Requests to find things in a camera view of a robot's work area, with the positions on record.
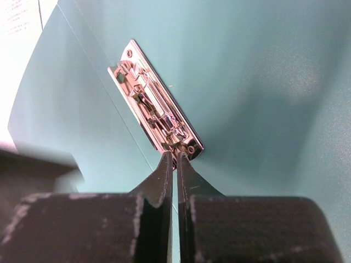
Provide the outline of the teal folder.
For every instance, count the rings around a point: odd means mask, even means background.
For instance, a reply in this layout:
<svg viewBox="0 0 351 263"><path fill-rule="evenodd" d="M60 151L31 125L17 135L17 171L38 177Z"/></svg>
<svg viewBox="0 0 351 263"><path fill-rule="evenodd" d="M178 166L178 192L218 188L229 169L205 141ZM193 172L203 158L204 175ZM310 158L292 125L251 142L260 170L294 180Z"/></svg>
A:
<svg viewBox="0 0 351 263"><path fill-rule="evenodd" d="M303 196L350 228L350 1L59 1L8 128L71 153L82 192L127 192L160 159L107 68L139 44L233 196Z"/></svg>

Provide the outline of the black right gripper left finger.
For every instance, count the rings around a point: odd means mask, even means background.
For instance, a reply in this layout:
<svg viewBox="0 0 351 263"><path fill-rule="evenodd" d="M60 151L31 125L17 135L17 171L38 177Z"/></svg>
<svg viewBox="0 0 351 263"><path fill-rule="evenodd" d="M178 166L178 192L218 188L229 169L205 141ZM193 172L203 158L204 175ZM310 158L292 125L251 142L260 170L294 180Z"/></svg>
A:
<svg viewBox="0 0 351 263"><path fill-rule="evenodd" d="M171 262L172 157L128 193L54 193L74 163L1 152L1 262Z"/></svg>

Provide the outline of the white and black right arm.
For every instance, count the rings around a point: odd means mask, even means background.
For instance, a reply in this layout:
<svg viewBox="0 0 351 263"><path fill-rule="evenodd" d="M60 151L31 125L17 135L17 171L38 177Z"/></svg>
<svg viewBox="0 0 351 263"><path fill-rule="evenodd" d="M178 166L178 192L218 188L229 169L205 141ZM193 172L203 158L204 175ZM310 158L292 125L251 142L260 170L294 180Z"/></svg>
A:
<svg viewBox="0 0 351 263"><path fill-rule="evenodd" d="M342 262L321 209L301 197L235 197L169 152L129 193L55 193L74 163L1 151L1 262Z"/></svg>

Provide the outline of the chrome folder clip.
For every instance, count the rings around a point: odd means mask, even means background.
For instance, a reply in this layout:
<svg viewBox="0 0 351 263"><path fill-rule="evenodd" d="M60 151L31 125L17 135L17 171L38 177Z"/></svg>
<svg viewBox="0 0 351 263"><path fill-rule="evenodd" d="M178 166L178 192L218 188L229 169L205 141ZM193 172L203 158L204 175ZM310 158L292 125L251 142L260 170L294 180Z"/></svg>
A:
<svg viewBox="0 0 351 263"><path fill-rule="evenodd" d="M180 152L189 160L200 155L200 137L135 40L107 71L155 150L174 160Z"/></svg>

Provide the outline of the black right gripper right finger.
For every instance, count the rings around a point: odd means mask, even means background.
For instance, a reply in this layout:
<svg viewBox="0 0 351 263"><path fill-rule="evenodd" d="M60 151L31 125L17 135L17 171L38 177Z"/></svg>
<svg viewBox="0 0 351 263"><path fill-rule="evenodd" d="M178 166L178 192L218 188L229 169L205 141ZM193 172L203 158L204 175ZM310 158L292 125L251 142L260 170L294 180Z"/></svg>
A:
<svg viewBox="0 0 351 263"><path fill-rule="evenodd" d="M182 262L342 262L320 207L311 199L226 196L186 154L177 160Z"/></svg>

